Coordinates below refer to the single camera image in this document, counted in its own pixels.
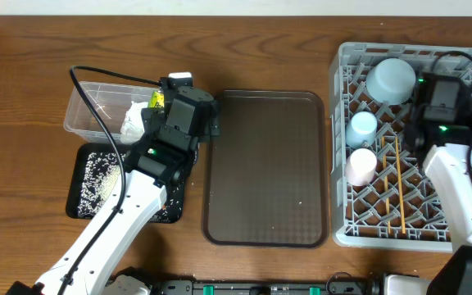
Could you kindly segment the green yellow snack wrapper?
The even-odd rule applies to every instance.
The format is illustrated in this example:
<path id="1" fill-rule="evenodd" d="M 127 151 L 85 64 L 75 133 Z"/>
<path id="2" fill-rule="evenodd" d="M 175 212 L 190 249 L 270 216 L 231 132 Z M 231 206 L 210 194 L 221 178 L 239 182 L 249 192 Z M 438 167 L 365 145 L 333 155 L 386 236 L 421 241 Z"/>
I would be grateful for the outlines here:
<path id="1" fill-rule="evenodd" d="M 163 108 L 165 106 L 165 98 L 161 90 L 152 93 L 148 106 L 150 108 Z"/>

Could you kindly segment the white tissue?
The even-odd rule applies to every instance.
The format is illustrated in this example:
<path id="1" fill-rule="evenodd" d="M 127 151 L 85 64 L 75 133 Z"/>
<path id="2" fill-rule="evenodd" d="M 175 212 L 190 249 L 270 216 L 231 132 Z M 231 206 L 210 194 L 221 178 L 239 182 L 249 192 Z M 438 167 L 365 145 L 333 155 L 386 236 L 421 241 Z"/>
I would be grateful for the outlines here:
<path id="1" fill-rule="evenodd" d="M 142 110 L 145 108 L 148 108 L 147 102 L 131 102 L 131 107 L 125 113 L 125 119 L 120 128 L 122 136 L 139 138 L 143 134 Z"/>

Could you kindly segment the light blue cup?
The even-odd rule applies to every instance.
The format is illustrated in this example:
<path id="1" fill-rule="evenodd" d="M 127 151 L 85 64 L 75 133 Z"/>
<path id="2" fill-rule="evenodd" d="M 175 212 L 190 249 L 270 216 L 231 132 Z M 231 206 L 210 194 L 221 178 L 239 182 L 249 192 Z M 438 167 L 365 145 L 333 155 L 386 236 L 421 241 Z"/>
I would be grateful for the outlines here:
<path id="1" fill-rule="evenodd" d="M 368 111 L 357 112 L 346 126 L 345 142 L 350 148 L 362 148 L 371 145 L 376 138 L 378 121 Z"/>

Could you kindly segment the pink cup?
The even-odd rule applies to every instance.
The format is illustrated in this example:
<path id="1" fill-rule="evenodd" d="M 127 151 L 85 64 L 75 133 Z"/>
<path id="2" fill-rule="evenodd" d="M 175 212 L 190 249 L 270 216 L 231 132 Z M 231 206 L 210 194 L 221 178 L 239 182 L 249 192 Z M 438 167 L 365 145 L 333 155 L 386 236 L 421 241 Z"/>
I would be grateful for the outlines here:
<path id="1" fill-rule="evenodd" d="M 351 153 L 345 165 L 345 176 L 353 186 L 365 186 L 374 178 L 377 166 L 376 155 L 367 148 L 359 148 Z"/>

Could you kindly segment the wooden chopstick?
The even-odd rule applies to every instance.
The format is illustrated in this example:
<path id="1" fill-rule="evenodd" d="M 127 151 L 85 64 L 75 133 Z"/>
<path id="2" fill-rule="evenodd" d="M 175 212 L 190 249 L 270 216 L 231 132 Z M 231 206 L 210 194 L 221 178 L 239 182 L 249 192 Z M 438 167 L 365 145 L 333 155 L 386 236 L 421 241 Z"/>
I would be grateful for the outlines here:
<path id="1" fill-rule="evenodd" d="M 385 136 L 382 136 L 382 138 L 380 139 L 380 143 L 381 143 L 381 146 L 382 148 L 385 147 L 386 145 L 386 141 L 385 141 Z M 383 164 L 383 168 L 386 169 L 387 168 L 387 156 L 386 155 L 383 155 L 383 160 L 382 160 L 382 164 Z M 385 176 L 383 178 L 383 187 L 384 187 L 384 192 L 386 193 L 388 191 L 388 177 Z M 386 216 L 389 215 L 389 213 L 391 212 L 390 211 L 390 201 L 389 201 L 389 198 L 386 198 L 385 199 L 385 209 L 386 209 Z M 387 230 L 388 230 L 388 234 L 391 234 L 392 233 L 392 229 L 391 229 L 391 221 L 387 221 Z"/>
<path id="2" fill-rule="evenodd" d="M 397 167 L 397 187 L 399 194 L 399 209 L 401 217 L 401 229 L 402 233 L 406 234 L 406 220 L 405 220 L 405 209 L 403 201 L 403 190 L 402 190 L 402 170 L 401 170 L 401 161 L 400 161 L 400 144 L 399 137 L 395 136 L 395 153 L 396 153 L 396 167 Z"/>

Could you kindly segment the light blue rice bowl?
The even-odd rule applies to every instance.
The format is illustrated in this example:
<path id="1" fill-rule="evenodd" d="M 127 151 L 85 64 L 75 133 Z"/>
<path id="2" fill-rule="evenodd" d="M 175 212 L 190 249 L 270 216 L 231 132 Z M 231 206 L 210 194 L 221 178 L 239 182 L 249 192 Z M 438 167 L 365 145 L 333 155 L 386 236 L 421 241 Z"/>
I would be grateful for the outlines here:
<path id="1" fill-rule="evenodd" d="M 369 72 L 365 85 L 374 100 L 400 105 L 411 97 L 415 81 L 416 75 L 411 65 L 397 58 L 389 58 Z"/>

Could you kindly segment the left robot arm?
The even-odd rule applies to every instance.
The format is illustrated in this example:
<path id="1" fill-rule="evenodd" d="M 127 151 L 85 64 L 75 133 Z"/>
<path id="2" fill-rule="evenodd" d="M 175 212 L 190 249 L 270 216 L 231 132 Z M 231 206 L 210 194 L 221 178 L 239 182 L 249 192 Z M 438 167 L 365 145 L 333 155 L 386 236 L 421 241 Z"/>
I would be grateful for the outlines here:
<path id="1" fill-rule="evenodd" d="M 145 134 L 122 158 L 119 179 L 99 212 L 65 255 L 32 286 L 10 294 L 149 294 L 150 284 L 112 272 L 145 224 L 189 176 L 197 146 L 218 135 L 217 101 L 174 100 L 147 109 Z"/>

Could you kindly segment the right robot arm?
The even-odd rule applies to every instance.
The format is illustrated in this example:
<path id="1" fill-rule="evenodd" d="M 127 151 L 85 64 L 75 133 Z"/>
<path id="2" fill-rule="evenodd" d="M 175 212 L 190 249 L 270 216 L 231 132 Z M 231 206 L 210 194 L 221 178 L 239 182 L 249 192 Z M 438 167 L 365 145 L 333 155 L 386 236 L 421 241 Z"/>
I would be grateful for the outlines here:
<path id="1" fill-rule="evenodd" d="M 442 123 L 407 126 L 405 141 L 432 183 L 452 243 L 452 257 L 427 287 L 427 294 L 472 294 L 471 128 Z"/>

